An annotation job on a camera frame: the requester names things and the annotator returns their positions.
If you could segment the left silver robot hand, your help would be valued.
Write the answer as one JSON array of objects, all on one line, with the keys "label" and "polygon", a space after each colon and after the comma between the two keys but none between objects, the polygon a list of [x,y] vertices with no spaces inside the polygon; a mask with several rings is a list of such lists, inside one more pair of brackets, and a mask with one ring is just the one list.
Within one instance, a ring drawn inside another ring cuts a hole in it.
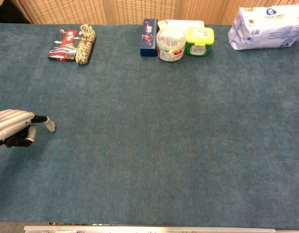
[{"label": "left silver robot hand", "polygon": [[43,123],[50,132],[55,132],[55,123],[48,116],[15,109],[0,111],[0,146],[29,147],[35,141],[36,123]]}]

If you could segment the clear tub of binder clips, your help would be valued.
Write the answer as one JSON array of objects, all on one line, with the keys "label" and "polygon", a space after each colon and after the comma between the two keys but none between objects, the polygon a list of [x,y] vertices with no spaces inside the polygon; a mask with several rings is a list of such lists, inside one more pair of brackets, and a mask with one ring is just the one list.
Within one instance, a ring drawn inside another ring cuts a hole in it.
[{"label": "clear tub of binder clips", "polygon": [[186,46],[186,35],[179,28],[163,28],[156,35],[157,56],[165,62],[182,59]]}]

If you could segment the black red palace picture box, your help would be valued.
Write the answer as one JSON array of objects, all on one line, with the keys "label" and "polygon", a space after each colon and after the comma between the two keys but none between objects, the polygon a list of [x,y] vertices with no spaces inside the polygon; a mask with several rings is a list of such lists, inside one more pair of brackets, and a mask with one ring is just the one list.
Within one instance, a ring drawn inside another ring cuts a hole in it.
[{"label": "black red palace picture box", "polygon": [[61,29],[48,53],[48,59],[60,62],[75,62],[77,47],[82,32],[77,29]]}]

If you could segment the woven rattan folding screen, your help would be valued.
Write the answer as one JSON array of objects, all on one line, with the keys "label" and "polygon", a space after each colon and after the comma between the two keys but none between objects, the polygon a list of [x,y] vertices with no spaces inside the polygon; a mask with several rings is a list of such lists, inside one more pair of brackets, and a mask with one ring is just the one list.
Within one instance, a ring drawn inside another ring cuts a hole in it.
[{"label": "woven rattan folding screen", "polygon": [[299,0],[11,0],[33,24],[141,24],[144,18],[202,20],[231,25],[240,7],[297,4]]}]

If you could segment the teal felt table cloth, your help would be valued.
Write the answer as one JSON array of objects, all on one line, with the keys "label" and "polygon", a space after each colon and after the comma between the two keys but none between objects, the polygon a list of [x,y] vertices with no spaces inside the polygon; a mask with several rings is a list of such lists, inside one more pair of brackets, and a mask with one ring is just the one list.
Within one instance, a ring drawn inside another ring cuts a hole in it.
[{"label": "teal felt table cloth", "polygon": [[48,59],[60,25],[0,24],[0,110],[49,116],[0,147],[0,221],[299,229],[299,42],[140,56],[102,26],[87,65]]}]

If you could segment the dark blue long box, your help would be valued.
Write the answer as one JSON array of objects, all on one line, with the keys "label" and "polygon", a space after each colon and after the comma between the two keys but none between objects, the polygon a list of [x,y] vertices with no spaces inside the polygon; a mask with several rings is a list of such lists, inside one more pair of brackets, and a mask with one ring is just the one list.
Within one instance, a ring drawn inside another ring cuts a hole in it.
[{"label": "dark blue long box", "polygon": [[140,45],[140,55],[147,57],[156,57],[156,35],[157,35],[157,19],[145,18],[142,26],[142,36]]}]

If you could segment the white plastic tissue pack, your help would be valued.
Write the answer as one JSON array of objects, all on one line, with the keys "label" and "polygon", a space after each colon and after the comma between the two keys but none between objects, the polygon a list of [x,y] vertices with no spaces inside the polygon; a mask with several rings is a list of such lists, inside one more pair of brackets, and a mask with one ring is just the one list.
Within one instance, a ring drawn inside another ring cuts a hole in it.
[{"label": "white plastic tissue pack", "polygon": [[234,50],[291,47],[299,41],[299,3],[240,7],[228,39]]}]

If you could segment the white flat paper box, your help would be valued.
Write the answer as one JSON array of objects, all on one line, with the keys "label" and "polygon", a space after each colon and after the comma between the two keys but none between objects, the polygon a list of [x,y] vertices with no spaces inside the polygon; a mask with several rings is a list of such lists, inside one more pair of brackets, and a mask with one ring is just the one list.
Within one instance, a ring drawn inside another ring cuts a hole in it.
[{"label": "white flat paper box", "polygon": [[190,27],[204,27],[204,22],[201,20],[178,20],[178,19],[165,19],[158,21],[159,29],[163,28],[179,28],[186,31]]}]

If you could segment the aluminium table rail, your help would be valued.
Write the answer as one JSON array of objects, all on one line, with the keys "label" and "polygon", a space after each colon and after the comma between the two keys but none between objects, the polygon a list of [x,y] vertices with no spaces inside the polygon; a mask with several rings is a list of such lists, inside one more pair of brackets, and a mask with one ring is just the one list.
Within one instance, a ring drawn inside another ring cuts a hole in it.
[{"label": "aluminium table rail", "polygon": [[153,226],[25,226],[25,233],[276,233],[275,229]]}]

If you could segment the green container with yellow lid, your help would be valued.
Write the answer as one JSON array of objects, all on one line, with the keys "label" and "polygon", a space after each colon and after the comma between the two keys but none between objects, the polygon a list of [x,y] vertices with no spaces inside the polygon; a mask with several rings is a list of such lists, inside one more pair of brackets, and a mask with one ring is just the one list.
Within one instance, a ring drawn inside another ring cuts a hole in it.
[{"label": "green container with yellow lid", "polygon": [[185,52],[190,56],[207,56],[215,40],[215,33],[209,27],[190,27],[186,32]]}]

